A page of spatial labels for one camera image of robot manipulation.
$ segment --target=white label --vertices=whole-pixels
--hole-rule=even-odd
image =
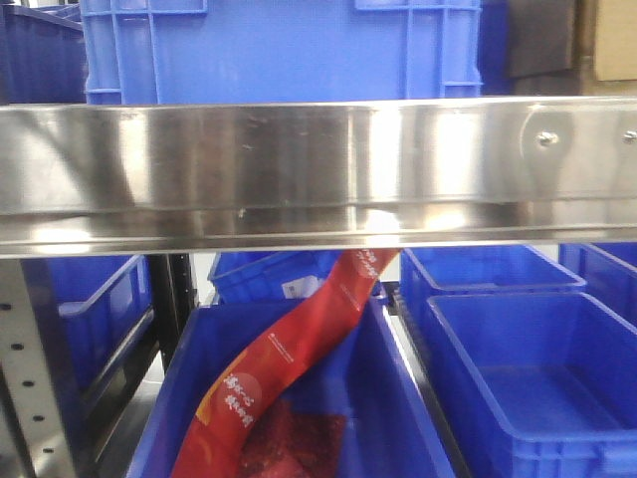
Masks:
[[[311,296],[322,284],[317,276],[305,276],[282,284],[283,295],[286,299],[304,299]]]

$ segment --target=bolt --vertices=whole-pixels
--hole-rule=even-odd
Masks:
[[[624,142],[626,144],[633,144],[635,141],[637,141],[637,131],[631,129],[624,132]]]
[[[551,146],[552,144],[556,144],[559,142],[559,136],[554,132],[542,131],[537,135],[537,142],[540,146]]]

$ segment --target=red plastic wrapper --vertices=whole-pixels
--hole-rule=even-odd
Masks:
[[[244,444],[237,478],[333,478],[346,418],[292,412],[277,400]]]
[[[249,344],[201,400],[172,478],[235,478],[256,420],[356,327],[374,283],[397,253],[344,251],[320,289]]]

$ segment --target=shelf rail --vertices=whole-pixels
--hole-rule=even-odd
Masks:
[[[636,98],[0,108],[0,255],[626,239]]]

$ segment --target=blue plastic bin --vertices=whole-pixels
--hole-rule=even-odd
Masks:
[[[301,299],[329,275],[340,251],[217,254],[208,280],[224,304]]]
[[[82,0],[92,104],[474,97],[480,0]]]
[[[586,279],[586,292],[637,325],[637,244],[561,244],[559,262]]]
[[[80,5],[50,5],[48,7],[38,7],[41,12],[50,13],[56,17],[66,18],[72,22],[81,22]]]
[[[127,478],[167,478],[194,411],[215,377],[294,307],[225,305],[193,313],[132,458]],[[285,393],[301,412],[347,417],[337,476],[454,476],[380,306]]]
[[[0,73],[9,103],[84,103],[82,24],[19,5],[0,2],[0,9]]]
[[[142,256],[49,259],[80,388],[88,387],[150,305]]]
[[[400,254],[400,294],[417,321],[431,296],[583,292],[585,286],[530,246],[425,247]]]
[[[581,293],[429,302],[430,376],[475,478],[637,476],[637,329]]]
[[[483,95],[510,95],[514,82],[509,78],[509,0],[482,0],[478,69]]]

